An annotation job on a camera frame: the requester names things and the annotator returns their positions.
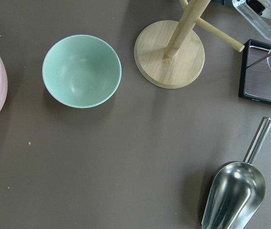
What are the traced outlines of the long bar spoon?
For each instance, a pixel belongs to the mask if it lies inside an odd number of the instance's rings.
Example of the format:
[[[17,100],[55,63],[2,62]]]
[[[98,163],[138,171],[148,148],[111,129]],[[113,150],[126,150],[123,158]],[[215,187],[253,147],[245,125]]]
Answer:
[[[247,69],[255,66],[256,64],[262,62],[263,60],[267,59],[268,57],[271,56],[271,49],[270,51],[268,52],[268,54],[266,54],[265,56],[261,57],[260,59],[258,59],[257,61],[253,62],[252,64],[250,64],[249,66],[247,66]]]

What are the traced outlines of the metal ice scoop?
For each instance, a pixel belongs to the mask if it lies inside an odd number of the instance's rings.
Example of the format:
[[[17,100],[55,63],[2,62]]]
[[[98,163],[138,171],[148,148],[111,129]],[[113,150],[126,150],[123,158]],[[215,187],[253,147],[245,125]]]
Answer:
[[[203,229],[243,229],[266,195],[266,181],[253,166],[271,128],[271,118],[263,117],[242,161],[223,165],[213,179],[201,227]]]

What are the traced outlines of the black glass holder tray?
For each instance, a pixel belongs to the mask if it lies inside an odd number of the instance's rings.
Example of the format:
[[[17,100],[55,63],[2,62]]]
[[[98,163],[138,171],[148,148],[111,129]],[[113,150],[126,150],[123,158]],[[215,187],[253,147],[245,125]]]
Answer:
[[[271,104],[271,69],[266,60],[247,68],[255,60],[263,57],[271,45],[249,39],[242,52],[241,73],[238,96],[240,98]]]

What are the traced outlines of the wooden cup stand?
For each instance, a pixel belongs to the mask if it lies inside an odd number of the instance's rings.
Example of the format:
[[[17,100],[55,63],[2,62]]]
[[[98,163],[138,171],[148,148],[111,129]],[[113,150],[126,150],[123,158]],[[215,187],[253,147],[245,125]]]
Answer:
[[[182,88],[201,73],[205,52],[195,25],[218,37],[241,52],[244,45],[201,18],[208,0],[180,1],[183,15],[180,21],[164,20],[147,26],[137,37],[134,58],[140,73],[152,84],[167,88]]]

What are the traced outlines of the mint green bowl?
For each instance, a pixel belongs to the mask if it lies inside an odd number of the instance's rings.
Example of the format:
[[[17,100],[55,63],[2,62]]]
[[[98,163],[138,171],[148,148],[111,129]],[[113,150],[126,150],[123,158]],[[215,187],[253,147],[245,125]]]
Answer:
[[[91,108],[110,99],[119,87],[121,75],[115,50],[91,35],[72,35],[58,41],[42,65],[48,92],[74,108]]]

